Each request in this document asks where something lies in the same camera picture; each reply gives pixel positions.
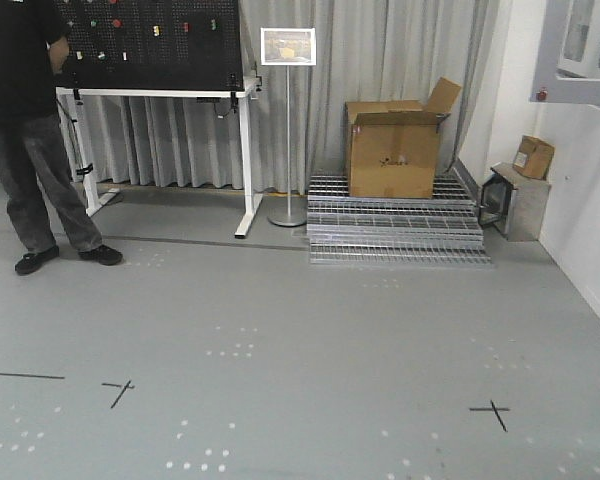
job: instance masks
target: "hand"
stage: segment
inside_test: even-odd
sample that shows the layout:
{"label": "hand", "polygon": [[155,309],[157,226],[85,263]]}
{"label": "hand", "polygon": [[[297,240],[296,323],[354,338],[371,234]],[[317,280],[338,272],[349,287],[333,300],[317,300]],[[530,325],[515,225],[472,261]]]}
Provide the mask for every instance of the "hand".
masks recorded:
{"label": "hand", "polygon": [[62,73],[62,65],[69,56],[69,42],[67,37],[60,37],[59,40],[49,45],[49,60],[54,75]]}

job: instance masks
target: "white wall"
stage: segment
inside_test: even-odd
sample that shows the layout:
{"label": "white wall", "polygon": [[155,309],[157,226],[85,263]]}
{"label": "white wall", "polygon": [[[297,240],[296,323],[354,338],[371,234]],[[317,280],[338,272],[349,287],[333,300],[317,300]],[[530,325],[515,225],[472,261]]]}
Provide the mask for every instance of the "white wall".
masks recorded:
{"label": "white wall", "polygon": [[600,317],[600,108],[548,105],[540,135],[556,146],[540,241]]}
{"label": "white wall", "polygon": [[[496,34],[490,53],[495,64],[501,59],[501,69],[492,65],[485,75],[485,98],[460,159],[481,184],[490,166],[512,161],[522,135],[535,133],[555,145],[540,242],[600,317],[600,108],[529,101],[545,2],[501,1],[498,22],[506,30]],[[481,149],[485,125],[490,135]]]}

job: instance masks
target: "metal pole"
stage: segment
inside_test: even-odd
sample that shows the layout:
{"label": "metal pole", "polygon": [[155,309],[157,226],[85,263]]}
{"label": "metal pole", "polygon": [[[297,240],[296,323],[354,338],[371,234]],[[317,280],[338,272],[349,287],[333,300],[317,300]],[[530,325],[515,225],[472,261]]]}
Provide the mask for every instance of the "metal pole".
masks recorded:
{"label": "metal pole", "polygon": [[291,218],[291,76],[287,65],[287,216]]}
{"label": "metal pole", "polygon": [[291,73],[287,65],[287,212],[284,218],[268,217],[269,221],[279,227],[298,227],[307,223],[304,211],[292,212],[291,208]]}

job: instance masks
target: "black shoe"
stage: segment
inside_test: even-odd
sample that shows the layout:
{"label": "black shoe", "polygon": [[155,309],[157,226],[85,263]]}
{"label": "black shoe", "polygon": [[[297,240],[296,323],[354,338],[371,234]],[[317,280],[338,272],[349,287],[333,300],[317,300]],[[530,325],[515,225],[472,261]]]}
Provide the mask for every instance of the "black shoe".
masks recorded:
{"label": "black shoe", "polygon": [[40,253],[25,253],[18,263],[16,263],[16,273],[18,275],[29,275],[40,269],[40,267],[49,260],[53,260],[60,255],[60,249],[54,245],[48,250]]}
{"label": "black shoe", "polygon": [[82,260],[95,260],[100,265],[117,265],[122,261],[122,253],[106,245],[100,245],[88,252],[78,252],[78,255]]}

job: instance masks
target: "small metal cabinet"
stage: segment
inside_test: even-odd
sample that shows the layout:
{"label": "small metal cabinet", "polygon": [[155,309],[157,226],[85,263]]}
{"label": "small metal cabinet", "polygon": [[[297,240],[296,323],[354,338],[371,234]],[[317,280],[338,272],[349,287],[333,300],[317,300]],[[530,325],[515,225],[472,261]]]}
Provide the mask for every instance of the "small metal cabinet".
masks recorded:
{"label": "small metal cabinet", "polygon": [[520,175],[509,163],[491,170],[482,187],[480,224],[493,224],[512,242],[537,240],[551,185]]}

